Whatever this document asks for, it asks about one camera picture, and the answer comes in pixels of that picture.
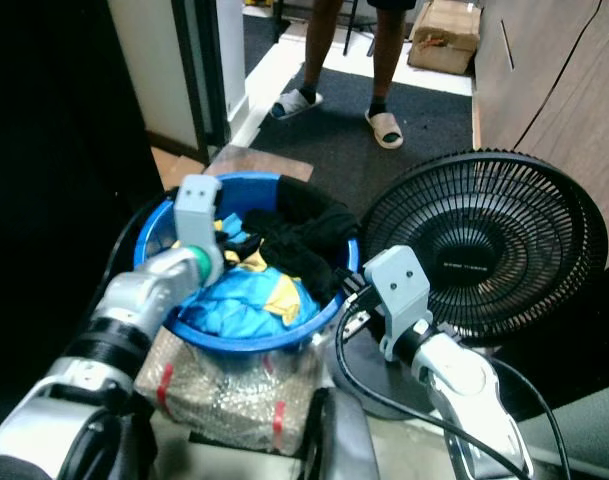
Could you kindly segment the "black garment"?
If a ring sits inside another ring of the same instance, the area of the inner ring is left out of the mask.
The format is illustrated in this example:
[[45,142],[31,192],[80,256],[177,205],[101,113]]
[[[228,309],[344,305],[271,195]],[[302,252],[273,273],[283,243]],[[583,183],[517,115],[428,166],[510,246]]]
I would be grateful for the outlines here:
[[262,237],[259,253],[268,265],[304,285],[314,301],[326,305],[339,293],[333,271],[358,233],[356,216],[346,207],[330,205],[303,223],[292,223],[277,211],[246,212],[244,230]]

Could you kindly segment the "blue plastic laundry basket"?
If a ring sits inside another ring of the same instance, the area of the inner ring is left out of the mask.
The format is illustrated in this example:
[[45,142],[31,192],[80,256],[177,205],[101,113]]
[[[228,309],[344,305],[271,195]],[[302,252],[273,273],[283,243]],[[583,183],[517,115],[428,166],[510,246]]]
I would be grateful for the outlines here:
[[[222,201],[216,207],[218,219],[225,218],[230,214],[244,214],[249,210],[278,210],[278,191],[280,191],[281,175],[268,172],[232,172],[218,174],[222,184]],[[176,229],[173,228],[173,201],[171,198],[154,204],[148,210],[148,218],[141,225],[140,232],[136,234],[134,246],[132,246],[132,264],[138,266],[143,264],[149,257],[156,253],[167,250],[170,244],[176,241]],[[182,303],[180,308],[173,311],[164,320],[164,329],[170,330],[186,343],[214,351],[253,353],[271,351],[271,349],[284,349],[295,346],[309,339],[310,335],[316,334],[324,326],[331,323],[333,317],[339,315],[344,294],[336,294],[335,297],[319,307],[318,314],[310,317],[300,326],[295,326],[280,335],[257,339],[232,339],[217,337],[199,332],[194,328],[191,316],[193,316],[196,298],[191,296]]]

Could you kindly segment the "blue and yellow garment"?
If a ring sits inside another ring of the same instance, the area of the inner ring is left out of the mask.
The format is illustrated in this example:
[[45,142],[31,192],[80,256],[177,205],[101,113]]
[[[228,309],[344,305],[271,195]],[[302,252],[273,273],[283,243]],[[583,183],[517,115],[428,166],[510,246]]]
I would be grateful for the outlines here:
[[291,332],[317,314],[317,302],[301,279],[260,255],[263,239],[258,234],[239,228],[226,234],[228,269],[182,307],[182,323],[213,337],[258,339]]

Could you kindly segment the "black electric fan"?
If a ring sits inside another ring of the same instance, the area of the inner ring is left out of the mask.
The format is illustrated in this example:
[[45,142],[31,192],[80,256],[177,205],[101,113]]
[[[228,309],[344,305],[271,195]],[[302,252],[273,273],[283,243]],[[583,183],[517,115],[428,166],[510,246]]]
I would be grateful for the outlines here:
[[609,224],[586,188],[537,157],[460,151],[333,193],[364,257],[406,244],[447,332],[531,380],[552,407],[609,389]]

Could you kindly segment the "silver glitter bag red tag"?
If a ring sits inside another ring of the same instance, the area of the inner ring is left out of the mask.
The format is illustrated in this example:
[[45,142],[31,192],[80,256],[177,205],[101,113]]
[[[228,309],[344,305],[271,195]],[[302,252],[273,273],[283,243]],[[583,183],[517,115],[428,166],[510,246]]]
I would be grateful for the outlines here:
[[134,389],[168,420],[218,444],[296,454],[321,385],[322,335],[255,353],[191,346],[162,330]]

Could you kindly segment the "white slide sandal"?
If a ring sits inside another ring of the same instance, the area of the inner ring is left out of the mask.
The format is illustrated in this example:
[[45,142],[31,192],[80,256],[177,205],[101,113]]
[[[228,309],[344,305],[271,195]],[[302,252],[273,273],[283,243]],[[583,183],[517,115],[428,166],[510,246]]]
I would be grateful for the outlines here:
[[380,110],[377,113],[368,111],[365,119],[367,119],[367,123],[372,129],[374,141],[378,146],[386,148],[386,150],[396,150],[396,148],[403,146],[403,131],[397,123],[396,116],[390,111]]
[[322,93],[308,90],[308,88],[295,88],[295,90],[287,91],[278,96],[278,99],[269,108],[269,115],[276,120],[289,119],[290,116],[317,108],[323,100]]

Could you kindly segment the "dark grey floor mat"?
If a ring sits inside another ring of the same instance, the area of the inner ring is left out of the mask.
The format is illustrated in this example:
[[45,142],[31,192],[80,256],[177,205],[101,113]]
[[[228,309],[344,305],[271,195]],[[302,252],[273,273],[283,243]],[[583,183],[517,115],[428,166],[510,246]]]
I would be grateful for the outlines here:
[[365,119],[371,86],[371,78],[323,69],[322,104],[285,120],[267,116],[250,147],[312,165],[310,183],[354,206],[409,166],[472,145],[470,97],[395,84],[388,109],[405,140],[382,148]]

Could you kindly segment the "person's left leg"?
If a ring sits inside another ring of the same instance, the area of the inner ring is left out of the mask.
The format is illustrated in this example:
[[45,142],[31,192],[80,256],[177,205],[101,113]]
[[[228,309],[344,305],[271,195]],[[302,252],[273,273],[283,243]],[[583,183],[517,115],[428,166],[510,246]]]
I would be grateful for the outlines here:
[[374,23],[373,88],[368,116],[387,111],[387,97],[394,82],[405,38],[406,14],[419,0],[367,0],[376,10]]

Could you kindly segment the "person's leg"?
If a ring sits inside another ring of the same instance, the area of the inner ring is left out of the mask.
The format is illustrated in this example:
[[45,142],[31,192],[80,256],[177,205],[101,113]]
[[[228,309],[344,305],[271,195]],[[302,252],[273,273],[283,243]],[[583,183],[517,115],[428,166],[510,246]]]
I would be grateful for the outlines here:
[[298,88],[309,102],[316,102],[324,59],[331,49],[342,0],[314,0],[305,37],[304,63]]
[[374,23],[373,88],[368,116],[387,111],[387,97],[394,82],[405,38],[406,14],[419,0],[367,0],[376,10]]

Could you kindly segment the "person's right leg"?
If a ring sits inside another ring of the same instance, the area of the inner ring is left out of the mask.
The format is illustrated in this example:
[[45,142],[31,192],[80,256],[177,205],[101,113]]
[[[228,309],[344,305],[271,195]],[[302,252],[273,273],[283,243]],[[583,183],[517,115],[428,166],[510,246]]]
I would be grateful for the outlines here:
[[331,49],[342,0],[314,0],[305,37],[304,63],[298,88],[309,102],[316,102],[324,59]]

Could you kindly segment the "brown cardboard box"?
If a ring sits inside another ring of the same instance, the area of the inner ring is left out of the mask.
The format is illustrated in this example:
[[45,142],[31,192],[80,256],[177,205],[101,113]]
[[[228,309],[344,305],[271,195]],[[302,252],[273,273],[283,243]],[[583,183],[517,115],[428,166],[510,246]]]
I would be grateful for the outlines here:
[[482,5],[473,0],[426,0],[410,35],[408,64],[464,76],[481,45]]

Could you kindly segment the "brown wooden cabinet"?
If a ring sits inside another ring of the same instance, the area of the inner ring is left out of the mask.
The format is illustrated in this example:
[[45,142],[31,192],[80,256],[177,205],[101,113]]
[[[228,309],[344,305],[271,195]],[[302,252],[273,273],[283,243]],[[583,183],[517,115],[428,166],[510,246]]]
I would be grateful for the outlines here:
[[609,0],[484,0],[476,108],[481,145],[568,174],[609,239]]

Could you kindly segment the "white door frame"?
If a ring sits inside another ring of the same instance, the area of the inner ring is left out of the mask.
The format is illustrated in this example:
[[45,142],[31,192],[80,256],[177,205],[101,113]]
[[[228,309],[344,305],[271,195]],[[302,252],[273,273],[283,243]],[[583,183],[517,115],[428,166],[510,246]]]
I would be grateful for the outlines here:
[[243,0],[109,0],[150,145],[208,163],[249,111]]

